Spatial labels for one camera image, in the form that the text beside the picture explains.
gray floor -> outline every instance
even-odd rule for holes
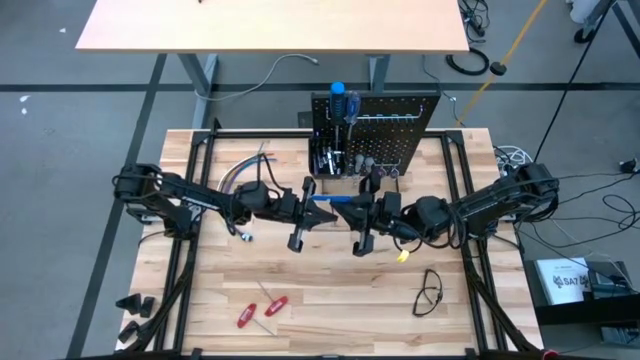
[[[501,58],[537,1],[491,0],[491,27],[481,48]],[[146,84],[156,59],[149,55],[86,54],[74,50],[92,1],[0,0],[0,89],[3,84]],[[621,4],[635,26],[628,4]],[[584,45],[575,44],[578,26],[561,1],[549,2],[522,45],[504,83],[563,83]],[[257,83],[277,55],[224,54],[220,84]],[[317,55],[319,66],[287,59],[272,83],[366,82],[367,59],[360,55]],[[473,59],[461,59],[467,63]],[[442,56],[429,56],[429,71],[445,83],[481,83],[486,76],[467,77],[450,70]],[[594,42],[577,82],[640,82],[640,59],[614,16],[609,16]],[[388,81],[424,83],[420,55],[393,56]],[[177,57],[170,55],[161,83],[187,83]],[[458,111],[472,92],[450,91]],[[30,95],[21,102],[20,97]],[[495,144],[518,145],[535,152],[560,99],[558,91],[488,91],[468,117],[469,126],[489,127]],[[0,347],[3,358],[60,358],[66,350],[111,208],[110,178],[122,166],[144,92],[0,92]],[[215,104],[214,115],[232,128],[296,127],[298,111],[308,109],[308,92],[256,92]],[[151,113],[139,161],[156,162],[164,133],[191,124],[195,99],[190,92],[160,92]],[[571,92],[541,155],[556,176],[611,172],[616,162],[637,152],[640,131],[639,91]],[[444,99],[431,126],[451,126]],[[562,198],[606,184],[611,178],[566,180]],[[561,215],[620,219],[601,197],[613,193],[640,203],[637,179],[585,196],[559,210]],[[615,231],[615,224],[563,223],[575,237]],[[565,243],[555,227],[540,226],[555,243]],[[102,288],[85,355],[113,349],[121,312],[113,301],[127,294],[141,228],[123,217]],[[637,231],[630,230],[592,247],[625,261],[632,280],[640,283]],[[556,254],[526,242],[527,259]],[[566,255],[585,255],[570,248]],[[586,327],[545,327],[548,347],[568,350],[595,344],[598,333]],[[636,349],[594,345],[575,354],[638,358]]]

tool holder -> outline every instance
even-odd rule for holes
[[[371,167],[357,164],[356,156],[362,155],[373,159],[382,176],[404,175],[439,99],[439,92],[362,94],[350,130],[343,119],[331,118],[328,95],[312,94],[309,172],[320,179],[364,176]]]

wooden desk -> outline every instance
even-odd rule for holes
[[[463,131],[473,183],[479,189],[498,176],[489,132]],[[163,170],[184,175],[192,134],[192,130],[168,132],[160,160]],[[238,160],[254,154],[262,141],[265,151],[278,159],[272,164],[278,182],[300,193],[302,179],[308,175],[305,139],[216,139],[209,186],[215,188],[222,174]],[[255,172],[246,171],[238,181],[254,178]],[[350,180],[317,183],[317,193],[353,191]],[[422,140],[407,175],[400,180],[400,189],[403,205],[424,195],[449,198],[439,141]],[[143,235],[160,229],[161,225],[147,226]],[[355,233],[339,221],[305,233],[305,247],[301,254],[295,254],[286,247],[292,229],[290,225],[254,219],[246,230],[255,240],[244,243],[227,233],[218,214],[206,213],[185,353],[200,347],[205,354],[463,355],[464,348],[475,346],[460,251],[424,247],[406,263],[398,264],[398,252],[391,239],[376,235],[374,253],[356,258],[351,255]],[[512,227],[505,224],[500,226],[499,234],[511,240],[515,237]],[[155,236],[142,244],[131,293],[153,295],[160,300],[171,243],[172,239]],[[488,251],[500,304],[528,340],[542,347],[518,251],[500,241],[490,241]],[[186,244],[182,254],[186,254]],[[444,298],[433,313],[415,318],[411,306],[427,267],[442,277]],[[290,304],[272,318],[262,315],[269,300],[257,280],[272,296],[287,295],[290,299]],[[255,324],[244,329],[236,327],[239,314],[250,302],[258,304],[256,317],[277,337]],[[168,326],[165,346],[169,348],[177,308],[178,304]],[[123,326],[132,319],[146,321],[127,313]],[[489,344],[495,346],[486,308],[484,320]]]
[[[468,51],[455,0],[98,0],[79,50]]]

yellow tag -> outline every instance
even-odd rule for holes
[[[399,263],[403,263],[403,262],[407,261],[407,259],[409,258],[409,255],[411,255],[410,252],[408,252],[407,250],[402,250],[402,252],[398,256],[396,261],[399,262]]]

black pegboard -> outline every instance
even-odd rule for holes
[[[335,143],[335,126],[330,121],[327,95],[312,95],[314,138],[321,146],[330,146],[345,153],[347,168],[355,164],[355,156],[373,157],[376,164],[390,173],[397,164],[400,175],[404,175],[429,124],[440,94],[371,94],[362,95],[358,122],[351,129],[351,140],[347,141],[348,126],[340,126],[339,142]]]

